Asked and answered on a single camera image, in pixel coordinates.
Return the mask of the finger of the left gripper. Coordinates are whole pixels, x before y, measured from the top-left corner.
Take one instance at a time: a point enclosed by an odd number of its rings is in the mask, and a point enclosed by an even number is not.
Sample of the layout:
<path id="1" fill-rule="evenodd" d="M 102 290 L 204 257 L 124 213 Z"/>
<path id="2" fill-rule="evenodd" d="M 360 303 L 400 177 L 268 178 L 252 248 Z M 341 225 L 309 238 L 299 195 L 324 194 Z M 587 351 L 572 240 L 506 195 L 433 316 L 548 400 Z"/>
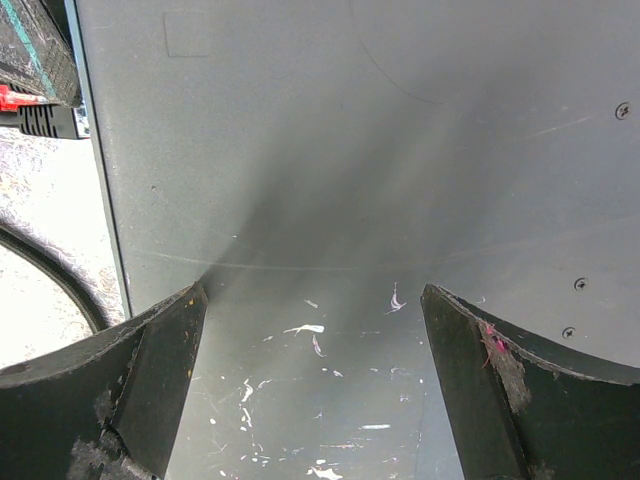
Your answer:
<path id="1" fill-rule="evenodd" d="M 1 81 L 54 104 L 81 104 L 78 68 L 63 1 L 1 1 Z"/>

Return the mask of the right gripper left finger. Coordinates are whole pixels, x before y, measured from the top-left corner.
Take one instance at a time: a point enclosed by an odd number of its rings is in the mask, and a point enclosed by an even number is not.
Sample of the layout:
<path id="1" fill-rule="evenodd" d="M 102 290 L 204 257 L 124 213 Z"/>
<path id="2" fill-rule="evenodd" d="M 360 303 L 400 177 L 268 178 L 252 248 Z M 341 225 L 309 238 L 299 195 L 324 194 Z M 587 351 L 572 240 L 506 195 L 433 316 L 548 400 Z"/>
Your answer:
<path id="1" fill-rule="evenodd" d="M 161 479 L 200 344 L 202 284 L 1 372 L 4 479 Z"/>

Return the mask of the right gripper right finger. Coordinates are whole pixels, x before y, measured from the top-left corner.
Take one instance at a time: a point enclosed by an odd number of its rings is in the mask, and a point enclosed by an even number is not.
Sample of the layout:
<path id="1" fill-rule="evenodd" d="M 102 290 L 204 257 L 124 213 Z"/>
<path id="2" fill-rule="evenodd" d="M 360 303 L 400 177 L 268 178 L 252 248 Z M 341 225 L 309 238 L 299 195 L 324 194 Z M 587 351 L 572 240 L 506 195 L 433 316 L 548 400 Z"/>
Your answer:
<path id="1" fill-rule="evenodd" d="M 499 319 L 441 286 L 421 296 L 467 479 L 636 479 L 639 370 Z"/>

